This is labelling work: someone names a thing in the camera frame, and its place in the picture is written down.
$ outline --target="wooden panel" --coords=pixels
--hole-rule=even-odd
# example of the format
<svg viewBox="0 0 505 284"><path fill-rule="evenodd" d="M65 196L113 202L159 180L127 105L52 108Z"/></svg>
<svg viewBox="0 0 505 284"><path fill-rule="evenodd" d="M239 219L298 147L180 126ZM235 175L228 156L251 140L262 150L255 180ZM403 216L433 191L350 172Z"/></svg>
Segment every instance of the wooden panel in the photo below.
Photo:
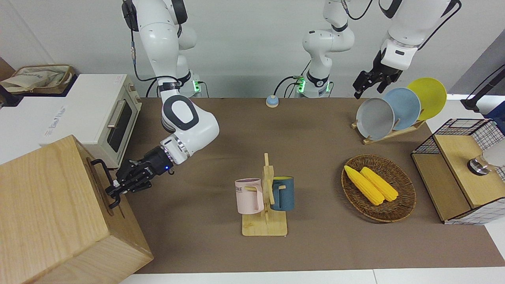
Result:
<svg viewBox="0 0 505 284"><path fill-rule="evenodd" d="M287 235L286 211L268 208L265 213L242 215L242 235Z"/></svg>
<svg viewBox="0 0 505 284"><path fill-rule="evenodd" d="M0 165L0 188L0 283L35 279L108 235L73 136Z"/></svg>
<svg viewBox="0 0 505 284"><path fill-rule="evenodd" d="M14 69L0 57L0 81L10 78L14 74Z"/></svg>
<svg viewBox="0 0 505 284"><path fill-rule="evenodd" d="M495 171L485 176L469 171L467 162L482 153L473 137L435 135L435 142L472 208L505 196L505 183Z"/></svg>
<svg viewBox="0 0 505 284"><path fill-rule="evenodd" d="M440 220L449 220L470 210L470 205L442 155L413 154Z"/></svg>
<svg viewBox="0 0 505 284"><path fill-rule="evenodd" d="M95 167L95 173L97 175L97 183L96 186L96 198L100 201L102 198L102 192L105 191L107 186L109 186L109 181L107 180L107 176L105 172L99 165ZM109 196L106 197L106 205L101 206L102 214L104 219L109 227L109 231L115 237L121 239L122 241L129 243L130 246L138 249L143 252L145 255L149 256L150 259L153 259L153 255L150 252L149 245L147 245L147 241L140 230L140 226L138 225L137 219L131 210L130 205L128 204L128 200L125 196L121 198L121 203L114 209L109 209L108 204L110 204L113 199Z"/></svg>
<svg viewBox="0 0 505 284"><path fill-rule="evenodd" d="M151 259L122 240L110 236L58 266L35 283L117 284Z"/></svg>

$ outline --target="green indicator light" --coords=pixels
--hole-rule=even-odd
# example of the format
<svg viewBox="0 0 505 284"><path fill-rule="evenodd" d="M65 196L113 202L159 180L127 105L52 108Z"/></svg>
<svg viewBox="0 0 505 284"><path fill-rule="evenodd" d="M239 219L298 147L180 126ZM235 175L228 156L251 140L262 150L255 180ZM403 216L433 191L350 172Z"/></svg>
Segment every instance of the green indicator light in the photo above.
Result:
<svg viewBox="0 0 505 284"><path fill-rule="evenodd" d="M193 89L195 92L199 92L200 91L200 84L198 84L197 81L193 80Z"/></svg>
<svg viewBox="0 0 505 284"><path fill-rule="evenodd" d="M303 93L305 90L305 80L302 78L300 79L300 83L298 83L298 92Z"/></svg>

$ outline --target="mug handle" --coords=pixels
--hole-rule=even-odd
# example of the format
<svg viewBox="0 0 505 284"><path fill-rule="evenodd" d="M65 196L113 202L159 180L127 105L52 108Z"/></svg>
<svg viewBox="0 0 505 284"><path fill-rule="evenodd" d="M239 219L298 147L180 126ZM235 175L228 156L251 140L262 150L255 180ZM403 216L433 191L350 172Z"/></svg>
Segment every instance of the mug handle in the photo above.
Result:
<svg viewBox="0 0 505 284"><path fill-rule="evenodd" d="M247 191L250 191L250 192L256 192L256 206L255 206L255 210L259 210L260 209L260 205L263 204L263 191L260 190L261 187L258 187L256 185L253 185L253 186L245 186L244 187Z"/></svg>
<svg viewBox="0 0 505 284"><path fill-rule="evenodd" d="M286 186L285 185L279 185L279 208L282 209L282 190L285 190Z"/></svg>

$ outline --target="brown tablecloth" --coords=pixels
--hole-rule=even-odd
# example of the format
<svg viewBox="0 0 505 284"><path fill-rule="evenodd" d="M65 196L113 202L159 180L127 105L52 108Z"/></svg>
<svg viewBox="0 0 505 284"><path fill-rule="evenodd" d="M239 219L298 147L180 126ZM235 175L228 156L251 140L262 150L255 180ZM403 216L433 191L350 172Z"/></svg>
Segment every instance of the brown tablecloth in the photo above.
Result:
<svg viewBox="0 0 505 284"><path fill-rule="evenodd" d="M429 135L419 130L372 145L350 124L363 100L194 99L212 112L219 136L153 187L128 201L155 256L138 273L479 267L505 262L483 226L443 225L410 157ZM161 100L143 100L125 158L140 159L168 134ZM261 177L268 152L276 175L295 179L286 237L245 237L234 180ZM345 161L370 153L411 178L417 205L407 219L377 224L345 202Z"/></svg>

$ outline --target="robotic arm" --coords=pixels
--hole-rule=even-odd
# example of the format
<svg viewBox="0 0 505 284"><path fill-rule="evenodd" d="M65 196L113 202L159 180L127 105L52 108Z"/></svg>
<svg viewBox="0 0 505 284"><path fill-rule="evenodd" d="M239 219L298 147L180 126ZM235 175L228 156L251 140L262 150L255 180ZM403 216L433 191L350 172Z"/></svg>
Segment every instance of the robotic arm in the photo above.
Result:
<svg viewBox="0 0 505 284"><path fill-rule="evenodd" d="M109 205L111 208L121 202L120 194L151 187L152 178L183 163L219 134L214 115L180 94L183 79L166 77L176 77L179 70L192 75L185 57L179 55L181 47L194 46L196 39L191 35L194 33L191 30L188 30L188 37L183 37L183 40L178 38L178 33L181 35L180 25L187 19L183 0L128 0L123 2L123 13L128 26L140 32L147 56L158 77L163 101L161 122L170 135L147 152L143 159L123 161L117 171L117 179L106 189L106 193L115 199Z"/></svg>
<svg viewBox="0 0 505 284"><path fill-rule="evenodd" d="M391 26L373 61L372 70L361 71L352 85L356 90L354 96L359 99L363 91L376 83L379 83L377 90L382 93L396 82L410 66L428 33L456 3L454 0L392 0L387 10L381 6L384 15L392 19Z"/></svg>
<svg viewBox="0 0 505 284"><path fill-rule="evenodd" d="M311 30L303 39L304 49L311 55L311 63L303 74L299 92L308 98L319 98L327 91L333 62L326 54L348 51L354 45L354 33L347 25L347 14L340 0L325 1L323 17L331 24L331 29Z"/></svg>
<svg viewBox="0 0 505 284"><path fill-rule="evenodd" d="M196 32L194 29L179 24L179 29L177 31L177 36L179 37L179 50L188 50L196 45ZM186 60L186 56L179 53L179 57L177 58L177 78L181 82L181 87L179 92L181 95L189 98L193 95L195 97L201 97L201 90L198 86L198 82L200 81L200 77L194 73L188 67L188 61Z"/></svg>

